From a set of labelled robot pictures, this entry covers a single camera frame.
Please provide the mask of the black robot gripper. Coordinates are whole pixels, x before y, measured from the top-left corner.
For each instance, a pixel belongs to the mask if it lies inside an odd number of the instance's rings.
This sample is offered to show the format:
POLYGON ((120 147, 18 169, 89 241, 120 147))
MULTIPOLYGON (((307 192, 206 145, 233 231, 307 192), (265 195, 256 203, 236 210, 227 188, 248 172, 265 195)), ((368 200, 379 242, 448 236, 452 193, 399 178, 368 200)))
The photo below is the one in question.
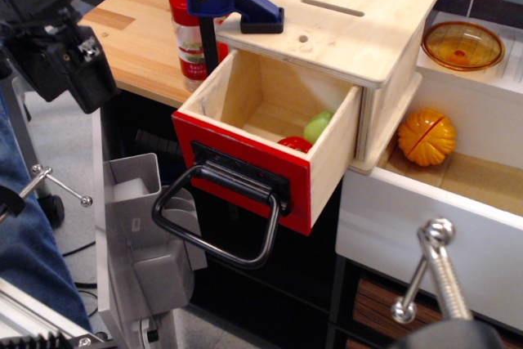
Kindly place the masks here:
POLYGON ((70 92, 85 114, 118 95, 93 30, 79 25, 73 0, 1 0, 1 41, 45 101, 70 92))

